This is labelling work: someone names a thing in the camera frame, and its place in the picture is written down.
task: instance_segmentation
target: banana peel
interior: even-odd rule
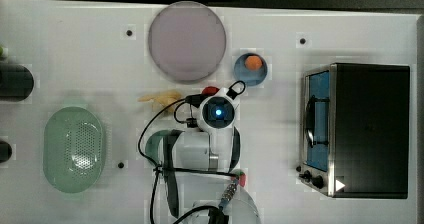
[[[153,100],[153,105],[160,104],[162,107],[166,107],[169,104],[181,99],[181,93],[179,93],[176,90],[169,90],[160,92],[158,94],[150,94],[150,95],[144,95],[140,97],[137,101],[138,102],[148,102]],[[173,106],[168,108],[168,112],[172,113],[174,112],[175,108]]]

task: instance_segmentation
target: circular dish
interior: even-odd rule
[[[153,20],[148,44],[159,69],[174,81],[195,82],[218,68],[226,35],[211,9],[196,2],[177,2]]]
[[[256,70],[252,71],[246,68],[245,61],[249,56],[258,56],[262,60],[262,66]],[[234,76],[237,80],[244,81],[247,86],[256,86],[261,84],[268,74],[268,67],[265,60],[254,53],[247,53],[240,56],[236,64],[234,65]]]

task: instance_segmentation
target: white robot body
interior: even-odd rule
[[[237,138],[239,138],[238,131],[234,127],[234,120],[236,117],[235,111],[239,106],[239,99],[235,98],[235,100],[232,100],[226,95],[228,91],[229,90],[227,88],[222,88],[214,96],[206,98],[201,103],[199,107],[200,111],[197,116],[197,124],[202,132],[184,131],[178,134],[175,143],[173,143],[171,147],[174,167],[220,172],[229,172],[232,168],[234,168],[234,166],[232,166],[232,161],[235,159],[233,145],[235,140],[237,141]],[[218,99],[219,103],[208,104],[213,98],[220,98]],[[219,108],[221,108],[220,104],[222,101],[226,101],[226,109],[222,107],[221,110]],[[221,111],[223,120],[208,119],[210,116],[206,113],[208,110]],[[218,123],[217,125],[219,127],[211,126],[211,123],[212,125],[214,123]],[[166,142],[168,140],[163,139],[159,143],[158,153],[161,163],[163,163],[165,159],[163,151],[164,141]],[[239,143],[236,144],[238,144],[238,150],[236,150],[236,152],[239,155]]]

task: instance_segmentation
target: microwave handle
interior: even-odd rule
[[[314,135],[315,135],[315,103],[316,102],[329,102],[330,99],[324,98],[319,99],[316,98],[314,95],[311,96],[311,98],[308,101],[308,104],[306,106],[306,118],[305,118],[305,136],[306,140],[308,141],[308,144],[311,148],[314,147],[314,145],[318,144],[316,141],[314,141]]]

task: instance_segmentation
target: microwave control knob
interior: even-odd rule
[[[302,178],[305,182],[310,182],[312,175],[309,171],[305,171],[303,174],[299,174],[299,177]]]
[[[311,180],[312,180],[312,185],[314,185],[316,188],[321,189],[324,187],[324,180],[322,179],[321,176],[316,176],[312,178]]]

